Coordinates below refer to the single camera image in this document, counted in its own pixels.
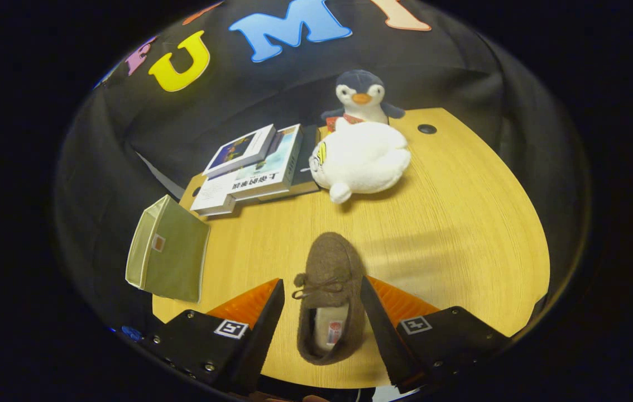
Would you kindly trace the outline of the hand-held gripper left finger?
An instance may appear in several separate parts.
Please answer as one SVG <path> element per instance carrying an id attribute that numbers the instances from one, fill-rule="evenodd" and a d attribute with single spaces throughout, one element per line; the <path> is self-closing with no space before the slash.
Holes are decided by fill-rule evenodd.
<path id="1" fill-rule="evenodd" d="M 252 394 L 283 307 L 284 281 L 274 278 L 207 313 L 184 310 L 146 336 L 146 351 L 202 386 Z"/>

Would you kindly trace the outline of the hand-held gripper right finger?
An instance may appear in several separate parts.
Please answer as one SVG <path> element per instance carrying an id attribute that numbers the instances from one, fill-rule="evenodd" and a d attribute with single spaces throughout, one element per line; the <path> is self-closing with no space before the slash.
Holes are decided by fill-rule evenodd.
<path id="1" fill-rule="evenodd" d="M 511 345 L 463 307 L 437 308 L 374 277 L 362 278 L 360 296 L 390 382 L 402 393 L 449 385 Z"/>

